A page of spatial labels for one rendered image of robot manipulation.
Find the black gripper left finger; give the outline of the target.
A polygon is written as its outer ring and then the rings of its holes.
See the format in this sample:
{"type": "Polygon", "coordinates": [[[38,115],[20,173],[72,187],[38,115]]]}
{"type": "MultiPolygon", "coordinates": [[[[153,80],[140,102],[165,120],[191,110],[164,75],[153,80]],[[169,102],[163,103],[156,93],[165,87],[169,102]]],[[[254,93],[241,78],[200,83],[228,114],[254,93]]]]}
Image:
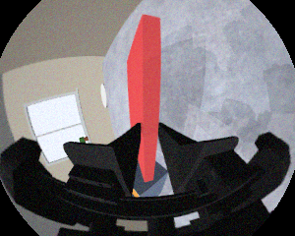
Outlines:
{"type": "Polygon", "coordinates": [[[64,143],[64,151],[73,165],[115,170],[117,180],[123,186],[125,197],[132,197],[142,134],[143,126],[137,123],[131,130],[125,131],[116,141],[108,145],[68,141],[64,143]]]}

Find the dark grey open box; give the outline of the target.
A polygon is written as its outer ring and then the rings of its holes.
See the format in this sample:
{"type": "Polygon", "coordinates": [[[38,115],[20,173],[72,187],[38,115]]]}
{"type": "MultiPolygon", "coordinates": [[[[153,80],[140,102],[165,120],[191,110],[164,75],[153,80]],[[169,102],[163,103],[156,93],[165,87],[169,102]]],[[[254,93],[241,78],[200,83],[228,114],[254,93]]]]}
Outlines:
{"type": "Polygon", "coordinates": [[[164,182],[166,182],[167,174],[168,172],[166,168],[163,168],[158,161],[155,161],[154,180],[145,182],[143,172],[141,172],[140,163],[137,160],[136,178],[135,182],[133,182],[133,186],[135,186],[135,188],[133,188],[132,197],[160,196],[164,182]]]}

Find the red panel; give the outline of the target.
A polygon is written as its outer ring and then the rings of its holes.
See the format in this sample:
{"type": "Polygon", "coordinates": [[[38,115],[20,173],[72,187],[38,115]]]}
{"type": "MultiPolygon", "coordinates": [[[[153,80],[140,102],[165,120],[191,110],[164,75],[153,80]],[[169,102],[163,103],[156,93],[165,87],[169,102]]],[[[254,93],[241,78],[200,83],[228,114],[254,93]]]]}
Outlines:
{"type": "Polygon", "coordinates": [[[160,95],[160,20],[143,15],[128,56],[128,99],[131,129],[143,126],[139,163],[144,180],[154,180],[160,95]]]}

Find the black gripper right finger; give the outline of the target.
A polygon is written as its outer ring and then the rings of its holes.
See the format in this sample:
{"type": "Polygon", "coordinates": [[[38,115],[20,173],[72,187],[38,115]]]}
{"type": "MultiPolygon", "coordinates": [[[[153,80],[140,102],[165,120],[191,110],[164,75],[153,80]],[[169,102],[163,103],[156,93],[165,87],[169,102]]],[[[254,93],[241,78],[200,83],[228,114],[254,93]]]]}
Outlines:
{"type": "Polygon", "coordinates": [[[186,192],[184,185],[190,181],[204,157],[235,149],[239,143],[238,137],[194,141],[163,123],[158,123],[158,140],[174,194],[186,192]]]}

